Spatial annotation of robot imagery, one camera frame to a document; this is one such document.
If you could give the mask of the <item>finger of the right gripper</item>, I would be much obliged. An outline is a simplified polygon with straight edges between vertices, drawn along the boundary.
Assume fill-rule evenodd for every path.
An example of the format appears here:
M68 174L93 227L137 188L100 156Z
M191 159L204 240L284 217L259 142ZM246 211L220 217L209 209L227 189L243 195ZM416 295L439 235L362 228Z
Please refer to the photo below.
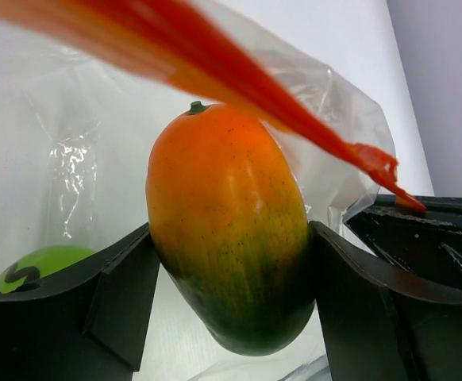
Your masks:
M394 195L380 194L345 224L382 260L462 290L462 198L419 200L426 210L401 206Z

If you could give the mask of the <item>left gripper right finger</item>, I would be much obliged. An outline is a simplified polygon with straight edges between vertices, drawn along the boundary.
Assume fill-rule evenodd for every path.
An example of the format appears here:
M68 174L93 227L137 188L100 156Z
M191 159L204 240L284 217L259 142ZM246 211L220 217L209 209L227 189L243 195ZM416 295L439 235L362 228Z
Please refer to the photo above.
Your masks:
M462 291L309 224L314 294L334 380L462 380Z

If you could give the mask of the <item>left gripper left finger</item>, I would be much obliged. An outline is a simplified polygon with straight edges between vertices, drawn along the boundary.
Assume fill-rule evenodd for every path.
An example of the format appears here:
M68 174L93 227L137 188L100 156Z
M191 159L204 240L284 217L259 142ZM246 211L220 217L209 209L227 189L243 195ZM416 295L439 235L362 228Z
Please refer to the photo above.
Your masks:
M130 380L160 262L147 226L0 294L0 380Z

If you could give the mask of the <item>fake orange green mango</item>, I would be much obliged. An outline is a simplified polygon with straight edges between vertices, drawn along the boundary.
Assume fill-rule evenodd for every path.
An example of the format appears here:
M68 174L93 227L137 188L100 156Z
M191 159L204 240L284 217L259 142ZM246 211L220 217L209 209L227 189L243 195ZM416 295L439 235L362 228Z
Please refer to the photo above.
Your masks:
M315 306L305 205L260 121L192 102L156 139L145 195L160 261L220 346L267 356L303 331Z

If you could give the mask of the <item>fake green avocado half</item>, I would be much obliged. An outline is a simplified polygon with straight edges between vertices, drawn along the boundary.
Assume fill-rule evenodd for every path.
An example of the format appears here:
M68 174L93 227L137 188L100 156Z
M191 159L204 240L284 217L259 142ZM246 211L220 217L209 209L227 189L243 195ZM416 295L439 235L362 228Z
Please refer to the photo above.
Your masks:
M24 283L58 272L95 254L91 248L52 245L38 249L12 263L0 274L0 293L15 291Z

